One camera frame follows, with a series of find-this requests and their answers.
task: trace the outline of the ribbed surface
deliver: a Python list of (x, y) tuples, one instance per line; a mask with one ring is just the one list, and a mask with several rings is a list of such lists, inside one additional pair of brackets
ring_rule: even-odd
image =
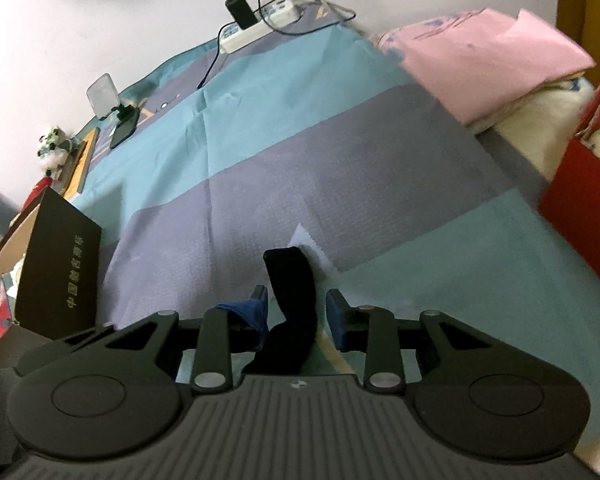
[(583, 480), (569, 456), (531, 466), (481, 463), (432, 440), (397, 397), (366, 393), (350, 376), (246, 377), (200, 397), (153, 447), (110, 462), (29, 458), (13, 480)]

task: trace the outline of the gray stripe on bedsheet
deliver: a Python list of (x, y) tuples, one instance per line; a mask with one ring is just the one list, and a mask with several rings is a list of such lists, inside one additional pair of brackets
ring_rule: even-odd
[(396, 87), (136, 212), (101, 287), (99, 319), (200, 316), (266, 279), (262, 252), (298, 224), (351, 269), (507, 189), (477, 141), (417, 84)]
[(524, 155), (500, 136), (495, 128), (489, 128), (476, 137), (496, 164), (518, 188), (520, 194), (533, 209), (549, 186), (547, 180)]

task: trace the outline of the logo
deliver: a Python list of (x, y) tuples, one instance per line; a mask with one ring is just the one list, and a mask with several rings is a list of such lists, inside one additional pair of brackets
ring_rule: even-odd
[(308, 384), (305, 381), (302, 381), (300, 379), (295, 380), (291, 383), (291, 387), (295, 388), (296, 390), (302, 390), (303, 388), (306, 388), (308, 386)]

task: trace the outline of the bedsheet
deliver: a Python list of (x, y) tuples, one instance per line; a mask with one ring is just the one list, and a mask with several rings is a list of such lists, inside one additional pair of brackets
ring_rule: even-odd
[[(289, 30), (330, 19), (310, 6)], [(202, 316), (266, 283), (264, 250), (298, 245), (320, 317), (305, 373), (362, 373), (362, 354), (333, 347), (328, 288), (407, 319), (435, 308), (577, 377), (592, 401), (584, 439), (597, 437), (600, 281), (440, 103), (340, 25), (221, 55), (196, 91), (214, 47), (123, 92), (142, 123), (115, 150), (110, 121), (83, 129), (102, 128), (74, 201), (103, 227), (99, 320)], [(249, 359), (234, 356), (236, 377)]]

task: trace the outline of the pink pillow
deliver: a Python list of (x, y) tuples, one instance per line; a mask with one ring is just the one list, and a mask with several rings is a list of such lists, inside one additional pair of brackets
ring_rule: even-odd
[(461, 123), (470, 124), (546, 82), (595, 65), (580, 46), (536, 15), (493, 9), (408, 25), (378, 43)]

